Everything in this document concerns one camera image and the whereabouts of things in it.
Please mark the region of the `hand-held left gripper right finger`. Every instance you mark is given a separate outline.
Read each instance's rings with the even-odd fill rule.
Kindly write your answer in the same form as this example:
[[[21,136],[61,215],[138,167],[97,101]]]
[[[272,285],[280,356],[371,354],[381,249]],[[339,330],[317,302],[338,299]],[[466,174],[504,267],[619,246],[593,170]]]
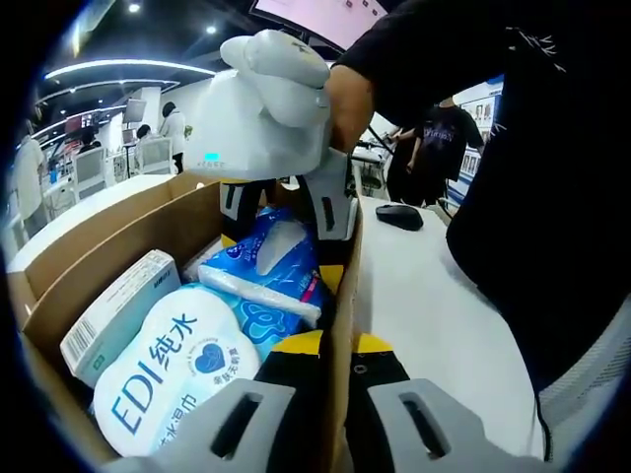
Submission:
[[[546,463],[489,441],[481,419],[393,348],[361,334],[349,372],[346,439],[356,472],[544,472]]]

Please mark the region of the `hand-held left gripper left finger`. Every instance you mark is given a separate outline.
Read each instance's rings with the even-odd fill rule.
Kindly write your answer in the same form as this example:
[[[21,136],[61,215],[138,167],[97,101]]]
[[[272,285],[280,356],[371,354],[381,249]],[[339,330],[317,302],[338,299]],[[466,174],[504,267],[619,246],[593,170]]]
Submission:
[[[325,337],[277,344],[253,379],[237,379],[187,414],[175,439],[104,472],[318,472],[323,462]]]

